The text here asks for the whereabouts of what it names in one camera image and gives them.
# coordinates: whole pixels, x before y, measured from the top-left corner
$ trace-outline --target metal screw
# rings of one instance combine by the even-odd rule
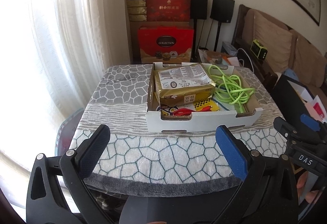
[[[41,153],[41,154],[38,154],[38,155],[36,156],[36,159],[37,159],[37,160],[41,160],[41,159],[43,159],[43,156],[44,156],[44,155],[43,155],[42,153]]]
[[[67,156],[71,156],[71,155],[74,155],[74,153],[75,153],[75,150],[73,150],[73,149],[69,149],[69,150],[66,152],[66,155],[67,155]]]
[[[282,154],[282,159],[283,159],[283,160],[288,160],[288,156],[285,155],[285,154]]]
[[[259,156],[260,153],[259,153],[258,150],[252,150],[252,151],[251,151],[251,155],[253,155],[253,156]]]

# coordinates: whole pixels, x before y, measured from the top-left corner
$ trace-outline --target sheer white curtain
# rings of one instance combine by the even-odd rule
[[[130,63],[124,0],[0,0],[0,47],[0,185],[24,208],[36,155],[54,155],[107,67]]]

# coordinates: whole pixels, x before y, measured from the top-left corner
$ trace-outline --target red gift box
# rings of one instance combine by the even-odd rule
[[[142,63],[180,64],[191,59],[191,27],[140,27],[138,40]]]
[[[191,0],[146,0],[147,21],[177,21],[190,20]]]

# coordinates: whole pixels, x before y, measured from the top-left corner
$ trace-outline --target gray patterned tablecloth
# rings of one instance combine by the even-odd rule
[[[205,194],[238,185],[215,143],[215,132],[148,132],[145,113],[151,68],[151,64],[113,66],[102,77],[71,142],[76,149],[100,124],[110,127],[110,142],[84,181],[103,192],[158,197]],[[253,126],[232,133],[249,149],[278,157],[286,141],[272,122],[282,115],[256,76],[247,68],[237,70],[256,88],[264,111]]]

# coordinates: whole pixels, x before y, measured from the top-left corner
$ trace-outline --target human hand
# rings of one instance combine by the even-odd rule
[[[300,197],[300,196],[302,195],[302,193],[303,193],[303,189],[305,188],[305,183],[306,183],[306,181],[307,181],[307,179],[308,179],[308,174],[309,174],[309,172],[306,171],[305,173],[303,173],[303,174],[300,176],[300,178],[299,178],[299,180],[298,180],[298,183],[297,183],[297,185],[296,185],[296,188],[297,188],[297,190],[298,190],[298,197]],[[317,190],[317,191],[310,191],[310,192],[308,192],[308,193],[305,195],[305,200],[306,200],[309,204],[311,204],[311,203],[313,202],[313,200],[315,199],[315,197],[316,197],[316,195],[317,195],[318,192],[319,192],[318,190]]]

